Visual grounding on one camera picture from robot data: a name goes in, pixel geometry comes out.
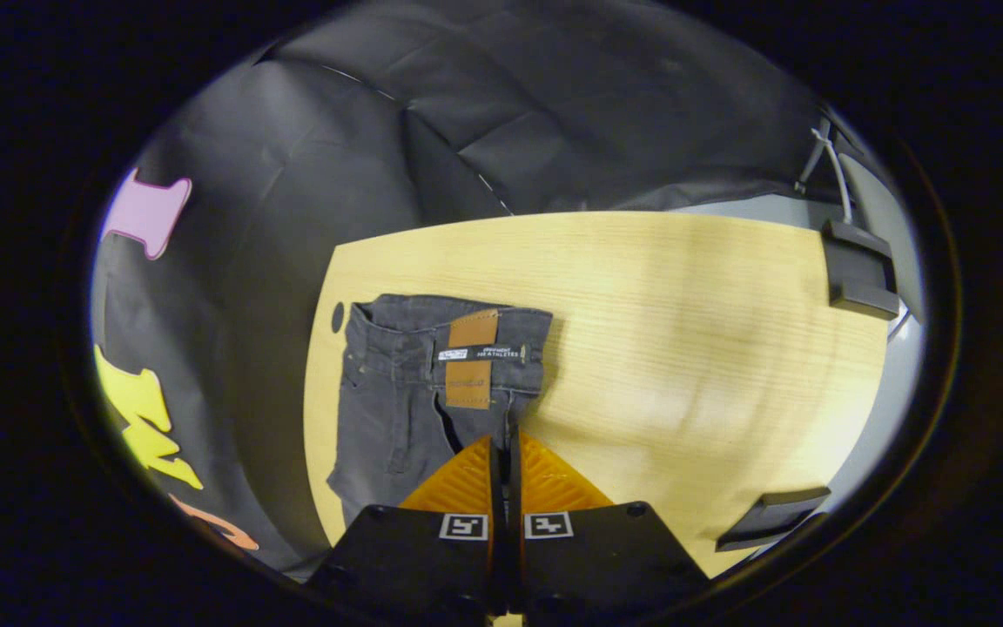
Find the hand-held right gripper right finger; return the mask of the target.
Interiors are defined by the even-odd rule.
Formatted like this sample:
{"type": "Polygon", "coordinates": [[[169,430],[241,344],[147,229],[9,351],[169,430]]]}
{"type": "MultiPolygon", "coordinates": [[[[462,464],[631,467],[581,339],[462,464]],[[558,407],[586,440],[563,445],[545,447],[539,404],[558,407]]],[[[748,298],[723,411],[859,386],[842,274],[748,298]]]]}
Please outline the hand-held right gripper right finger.
{"type": "Polygon", "coordinates": [[[648,622],[707,590],[652,504],[613,503],[518,428],[508,453],[508,607],[522,620],[648,622]]]}

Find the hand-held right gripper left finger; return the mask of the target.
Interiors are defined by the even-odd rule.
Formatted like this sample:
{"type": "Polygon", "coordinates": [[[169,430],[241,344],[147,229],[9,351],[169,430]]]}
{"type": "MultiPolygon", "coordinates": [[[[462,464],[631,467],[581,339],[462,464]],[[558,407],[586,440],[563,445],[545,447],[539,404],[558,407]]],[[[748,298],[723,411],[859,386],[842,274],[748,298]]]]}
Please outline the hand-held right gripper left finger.
{"type": "Polygon", "coordinates": [[[367,505],[309,579],[358,623],[493,623],[507,612],[509,447],[484,436],[398,507],[367,505]]]}

